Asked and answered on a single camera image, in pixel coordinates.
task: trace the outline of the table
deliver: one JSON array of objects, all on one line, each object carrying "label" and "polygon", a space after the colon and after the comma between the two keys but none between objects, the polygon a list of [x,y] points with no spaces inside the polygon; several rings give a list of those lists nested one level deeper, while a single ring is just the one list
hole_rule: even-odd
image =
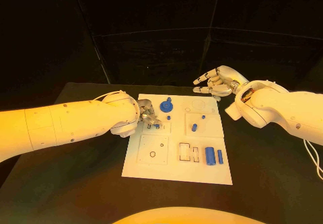
[{"label": "table", "polygon": [[[198,95],[190,87],[68,83],[56,103],[124,90]],[[265,223],[323,222],[323,182],[303,140],[277,124],[234,121],[219,102],[234,185],[121,177],[128,138],[111,133],[20,156],[0,189],[0,223],[111,223],[160,207],[222,210]]]}]

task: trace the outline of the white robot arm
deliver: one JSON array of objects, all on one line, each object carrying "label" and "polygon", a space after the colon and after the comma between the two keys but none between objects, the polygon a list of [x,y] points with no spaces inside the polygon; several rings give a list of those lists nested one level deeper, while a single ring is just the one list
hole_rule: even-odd
[{"label": "white robot arm", "polygon": [[218,101],[221,96],[237,94],[225,109],[234,120],[244,117],[258,128],[275,122],[291,135],[323,145],[323,94],[288,92],[270,81],[250,82],[224,65],[206,72],[193,84],[206,79],[208,87],[195,87],[193,91],[211,93]]},{"label": "white robot arm", "polygon": [[22,153],[100,136],[108,130],[127,137],[139,121],[162,124],[150,100],[136,101],[123,91],[88,101],[0,112],[0,162]]}]

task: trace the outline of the white cable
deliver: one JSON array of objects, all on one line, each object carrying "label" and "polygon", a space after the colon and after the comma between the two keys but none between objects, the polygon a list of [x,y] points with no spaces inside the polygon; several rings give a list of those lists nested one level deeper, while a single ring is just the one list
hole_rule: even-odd
[{"label": "white cable", "polygon": [[[313,163],[314,163],[314,165],[316,165],[316,173],[317,173],[317,176],[319,176],[320,179],[323,180],[323,177],[322,177],[322,174],[320,174],[320,171],[323,172],[323,170],[322,170],[322,168],[320,168],[320,157],[319,157],[317,151],[316,151],[314,146],[312,145],[312,143],[310,143],[307,140],[304,140],[304,139],[303,139],[303,141],[304,141],[304,147],[306,147],[306,150],[307,150],[307,152],[309,152],[309,155],[310,155],[310,157],[312,157]],[[313,149],[313,151],[314,151],[314,154],[316,154],[316,161],[314,161],[314,157],[313,157],[313,155],[312,155],[312,152],[310,152],[310,150],[309,150],[309,147],[307,147],[307,145],[306,145],[306,142],[310,144],[312,149]]]},{"label": "white cable", "polygon": [[108,93],[102,94],[100,97],[97,97],[94,100],[100,99],[101,97],[110,96],[111,94],[118,93],[118,92],[121,92],[121,90],[114,91],[114,92],[108,92]]}]

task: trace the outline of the dark background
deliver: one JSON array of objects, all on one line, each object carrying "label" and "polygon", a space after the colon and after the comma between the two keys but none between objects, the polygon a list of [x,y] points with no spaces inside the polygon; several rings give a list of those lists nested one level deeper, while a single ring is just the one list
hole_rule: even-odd
[{"label": "dark background", "polygon": [[[0,110],[53,104],[68,82],[192,86],[221,65],[323,92],[322,8],[314,0],[3,1]],[[0,163],[0,184],[16,160]]]}]

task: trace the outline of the blue gear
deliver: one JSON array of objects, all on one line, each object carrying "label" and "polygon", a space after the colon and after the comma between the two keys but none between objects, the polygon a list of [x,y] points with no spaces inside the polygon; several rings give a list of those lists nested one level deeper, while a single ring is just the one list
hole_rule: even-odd
[{"label": "blue gear", "polygon": [[162,103],[160,103],[160,110],[163,111],[163,112],[170,112],[172,111],[172,109],[173,109],[173,104],[172,104],[172,99],[170,99],[170,97],[167,98],[167,101],[163,101]]}]

